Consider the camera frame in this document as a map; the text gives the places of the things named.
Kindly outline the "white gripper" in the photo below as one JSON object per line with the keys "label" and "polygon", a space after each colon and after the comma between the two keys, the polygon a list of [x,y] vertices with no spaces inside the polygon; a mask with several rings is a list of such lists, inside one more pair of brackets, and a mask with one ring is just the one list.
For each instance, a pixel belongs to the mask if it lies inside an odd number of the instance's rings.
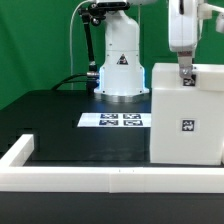
{"label": "white gripper", "polygon": [[170,50],[178,52],[180,77],[190,79],[198,43],[198,0],[169,0],[168,37]]}

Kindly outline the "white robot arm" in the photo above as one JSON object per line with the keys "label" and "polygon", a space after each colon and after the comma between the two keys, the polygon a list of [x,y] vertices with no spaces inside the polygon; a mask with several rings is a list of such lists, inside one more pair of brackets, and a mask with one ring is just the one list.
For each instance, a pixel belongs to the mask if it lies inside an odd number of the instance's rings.
{"label": "white robot arm", "polygon": [[[140,27],[126,15],[133,5],[157,0],[93,0],[93,9],[105,19],[105,62],[99,70],[96,96],[113,101],[132,101],[146,95],[145,69],[139,59]],[[169,0],[169,47],[178,55],[179,75],[192,76],[197,45],[198,0]]]}

